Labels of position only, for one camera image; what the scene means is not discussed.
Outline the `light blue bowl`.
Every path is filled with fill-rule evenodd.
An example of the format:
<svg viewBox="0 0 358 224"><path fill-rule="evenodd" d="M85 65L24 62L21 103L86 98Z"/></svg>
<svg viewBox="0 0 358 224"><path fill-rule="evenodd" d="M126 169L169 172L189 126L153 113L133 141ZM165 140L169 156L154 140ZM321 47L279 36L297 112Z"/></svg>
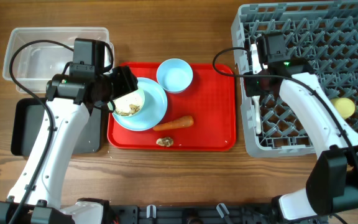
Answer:
<svg viewBox="0 0 358 224"><path fill-rule="evenodd" d="M171 58L162 62L156 73L157 82L169 93L185 91L193 81L193 69L184 60Z"/></svg>

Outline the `white plastic spoon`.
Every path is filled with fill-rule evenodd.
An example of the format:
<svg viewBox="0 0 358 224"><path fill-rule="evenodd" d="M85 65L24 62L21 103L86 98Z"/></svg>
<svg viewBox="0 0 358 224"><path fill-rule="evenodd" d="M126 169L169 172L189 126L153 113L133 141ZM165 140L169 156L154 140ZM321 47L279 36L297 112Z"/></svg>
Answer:
<svg viewBox="0 0 358 224"><path fill-rule="evenodd" d="M262 124L260 118L260 96L253 96L252 101L254 103L255 108L255 133L260 134L262 132Z"/></svg>

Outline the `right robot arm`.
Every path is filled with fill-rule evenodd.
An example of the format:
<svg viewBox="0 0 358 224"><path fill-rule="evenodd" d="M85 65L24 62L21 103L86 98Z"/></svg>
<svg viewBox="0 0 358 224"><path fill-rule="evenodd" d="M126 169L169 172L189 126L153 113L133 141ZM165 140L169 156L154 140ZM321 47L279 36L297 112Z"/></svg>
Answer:
<svg viewBox="0 0 358 224"><path fill-rule="evenodd" d="M337 112L307 60L287 54L284 36L264 34L250 47L252 73L246 95L259 106L276 93L295 113L317 156L305 188L276 198L273 215L283 221L358 208L358 133Z"/></svg>

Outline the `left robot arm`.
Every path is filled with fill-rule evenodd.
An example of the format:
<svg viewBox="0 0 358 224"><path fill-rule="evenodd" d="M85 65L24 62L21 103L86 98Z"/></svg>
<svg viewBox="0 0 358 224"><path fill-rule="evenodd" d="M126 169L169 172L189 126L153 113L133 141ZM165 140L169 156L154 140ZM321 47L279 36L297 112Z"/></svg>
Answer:
<svg viewBox="0 0 358 224"><path fill-rule="evenodd" d="M65 173L92 111L138 89L130 68L105 65L106 42L75 39L73 60L47 83L44 120L21 176L0 201L0 223L119 223L107 200L81 198L62 208Z"/></svg>

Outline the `yellow plastic cup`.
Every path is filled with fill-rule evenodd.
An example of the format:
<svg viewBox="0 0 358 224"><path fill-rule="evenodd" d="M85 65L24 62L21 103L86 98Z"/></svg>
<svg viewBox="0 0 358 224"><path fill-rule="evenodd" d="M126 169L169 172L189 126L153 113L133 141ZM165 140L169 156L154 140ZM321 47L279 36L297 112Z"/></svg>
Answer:
<svg viewBox="0 0 358 224"><path fill-rule="evenodd" d="M350 118L355 113L355 103L349 98L334 98L330 102L343 119Z"/></svg>

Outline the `green bowl with rice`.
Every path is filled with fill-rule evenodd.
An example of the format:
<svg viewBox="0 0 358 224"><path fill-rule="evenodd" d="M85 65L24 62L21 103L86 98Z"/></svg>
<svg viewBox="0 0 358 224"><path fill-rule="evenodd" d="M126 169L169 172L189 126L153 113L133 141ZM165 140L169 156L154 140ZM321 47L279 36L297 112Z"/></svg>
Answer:
<svg viewBox="0 0 358 224"><path fill-rule="evenodd" d="M145 94L139 88L132 93L113 100L112 103L108 103L108 108L116 115L128 117L136 115L142 109L144 103Z"/></svg>

